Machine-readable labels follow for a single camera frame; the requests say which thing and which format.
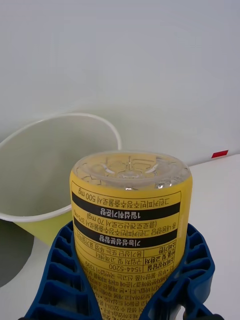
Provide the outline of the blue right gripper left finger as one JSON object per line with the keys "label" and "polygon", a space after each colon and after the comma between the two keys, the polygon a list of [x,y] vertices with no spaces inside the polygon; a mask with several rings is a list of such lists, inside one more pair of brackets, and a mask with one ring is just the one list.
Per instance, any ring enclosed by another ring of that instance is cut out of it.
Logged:
{"label": "blue right gripper left finger", "polygon": [[100,320],[91,285],[77,258],[73,223],[54,239],[26,320]]}

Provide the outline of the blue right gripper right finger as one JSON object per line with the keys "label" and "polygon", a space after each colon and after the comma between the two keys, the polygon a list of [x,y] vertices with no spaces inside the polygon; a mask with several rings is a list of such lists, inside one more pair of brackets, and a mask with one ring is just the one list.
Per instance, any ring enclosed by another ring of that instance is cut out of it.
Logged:
{"label": "blue right gripper right finger", "polygon": [[217,320],[204,302],[210,295],[215,264],[203,235],[188,224],[183,257],[147,303],[141,320],[175,320],[184,308],[184,320]]}

